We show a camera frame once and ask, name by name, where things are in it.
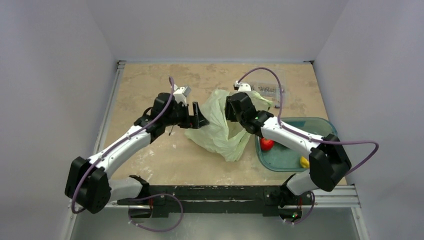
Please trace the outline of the light green plastic bag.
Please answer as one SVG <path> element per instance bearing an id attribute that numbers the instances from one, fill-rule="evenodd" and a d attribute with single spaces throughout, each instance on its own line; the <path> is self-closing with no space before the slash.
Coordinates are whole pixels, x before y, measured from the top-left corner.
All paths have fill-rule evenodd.
<path id="1" fill-rule="evenodd" d="M 226 119 L 226 98 L 232 93 L 224 89 L 215 89 L 200 111 L 209 121 L 209 125 L 199 129 L 187 129 L 184 135 L 205 150 L 221 155 L 227 162 L 238 161 L 247 146 L 251 134 L 237 121 Z"/>

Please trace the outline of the red fake fruit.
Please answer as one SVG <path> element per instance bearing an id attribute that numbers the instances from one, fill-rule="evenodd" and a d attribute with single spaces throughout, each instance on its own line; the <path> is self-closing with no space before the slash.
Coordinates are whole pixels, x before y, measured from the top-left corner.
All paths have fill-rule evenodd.
<path id="1" fill-rule="evenodd" d="M 259 147 L 261 151 L 268 152 L 270 151 L 275 145 L 275 142 L 271 139 L 267 138 L 260 138 L 259 139 Z"/>

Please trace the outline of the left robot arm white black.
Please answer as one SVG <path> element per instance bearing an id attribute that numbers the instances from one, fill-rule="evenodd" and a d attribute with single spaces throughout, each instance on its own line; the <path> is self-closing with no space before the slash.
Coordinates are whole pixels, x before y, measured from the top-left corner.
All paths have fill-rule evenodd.
<path id="1" fill-rule="evenodd" d="M 75 158 L 65 186 L 71 211 L 78 214 L 87 210 L 96 214 L 109 202 L 120 200 L 132 200 L 138 205 L 146 203 L 149 199 L 147 181 L 136 175 L 121 180 L 111 180 L 111 176 L 135 153 L 164 134 L 166 127 L 200 129 L 209 125 L 196 101 L 192 103 L 192 110 L 193 114 L 189 114 L 188 104 L 178 101 L 171 93 L 161 92 L 118 140 L 87 159 Z"/>

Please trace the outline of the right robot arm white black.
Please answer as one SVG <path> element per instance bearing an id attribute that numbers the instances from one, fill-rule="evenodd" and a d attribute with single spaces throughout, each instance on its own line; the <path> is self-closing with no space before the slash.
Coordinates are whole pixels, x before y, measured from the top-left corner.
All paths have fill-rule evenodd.
<path id="1" fill-rule="evenodd" d="M 309 161 L 308 170 L 294 174 L 281 186 L 280 196 L 288 204 L 305 192 L 316 189 L 331 192 L 352 168 L 337 136 L 324 137 L 285 124 L 272 113 L 257 110 L 245 92 L 226 98 L 225 114 L 229 121 L 238 122 L 248 133 L 279 143 Z"/>

